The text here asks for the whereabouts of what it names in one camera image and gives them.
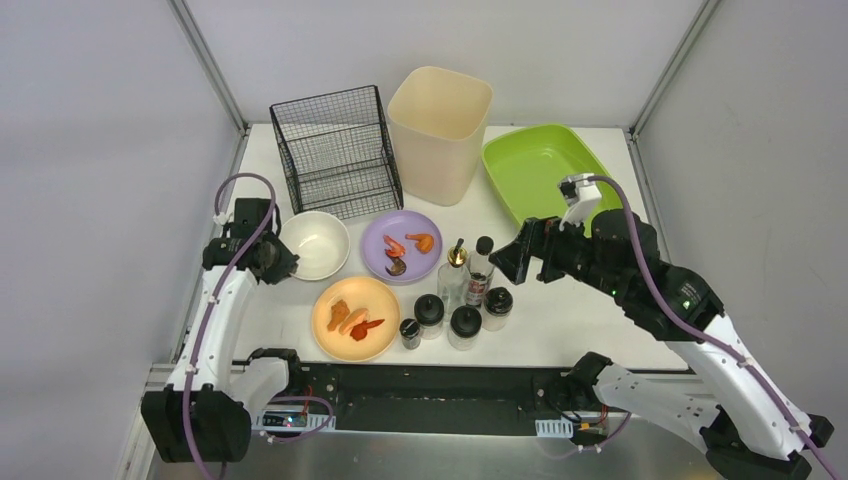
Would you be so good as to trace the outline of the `white bowl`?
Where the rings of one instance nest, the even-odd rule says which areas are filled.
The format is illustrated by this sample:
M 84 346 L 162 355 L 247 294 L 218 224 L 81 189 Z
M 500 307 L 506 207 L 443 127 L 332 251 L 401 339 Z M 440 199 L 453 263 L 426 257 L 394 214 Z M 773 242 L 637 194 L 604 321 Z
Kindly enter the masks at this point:
M 294 215 L 282 224 L 279 237 L 299 257 L 292 274 L 298 280 L 325 280 L 341 270 L 349 258 L 349 232 L 341 220 L 329 213 L 306 211 Z

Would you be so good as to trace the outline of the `clear glass oil bottle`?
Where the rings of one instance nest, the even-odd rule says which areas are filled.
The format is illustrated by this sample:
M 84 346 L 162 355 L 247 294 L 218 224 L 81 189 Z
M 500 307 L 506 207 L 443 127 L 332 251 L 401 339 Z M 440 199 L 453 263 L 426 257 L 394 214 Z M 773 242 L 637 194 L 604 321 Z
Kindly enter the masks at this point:
M 457 239 L 456 244 L 447 250 L 447 260 L 437 272 L 437 295 L 442 301 L 445 318 L 465 304 L 469 271 L 464 243 L 463 238 Z

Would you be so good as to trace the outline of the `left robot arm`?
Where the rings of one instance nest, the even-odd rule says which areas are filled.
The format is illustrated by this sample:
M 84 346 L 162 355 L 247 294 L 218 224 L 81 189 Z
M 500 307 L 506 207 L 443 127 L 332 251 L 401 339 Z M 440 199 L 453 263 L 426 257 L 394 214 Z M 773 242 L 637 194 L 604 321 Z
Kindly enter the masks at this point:
M 261 283 L 297 269 L 298 256 L 278 238 L 279 209 L 269 199 L 240 198 L 222 236 L 202 252 L 202 293 L 192 330 L 165 386 L 148 391 L 143 420 L 166 463 L 234 463 L 244 458 L 254 418 L 288 382 L 292 355 L 261 354 L 231 375 L 237 336 Z

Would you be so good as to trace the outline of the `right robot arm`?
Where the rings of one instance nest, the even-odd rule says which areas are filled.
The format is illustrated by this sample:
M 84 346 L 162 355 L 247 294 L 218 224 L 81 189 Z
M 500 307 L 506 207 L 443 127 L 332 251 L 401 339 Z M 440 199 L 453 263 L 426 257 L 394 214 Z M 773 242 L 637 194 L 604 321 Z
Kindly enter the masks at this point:
M 832 423 L 778 391 L 707 282 L 660 258 L 651 225 L 621 209 L 597 214 L 589 226 L 532 217 L 490 261 L 521 284 L 532 258 L 542 263 L 540 282 L 571 277 L 611 297 L 638 328 L 683 359 L 711 397 L 699 400 L 650 382 L 596 352 L 584 354 L 565 376 L 572 393 L 677 435 L 726 479 L 811 474 L 807 454 L 827 444 Z

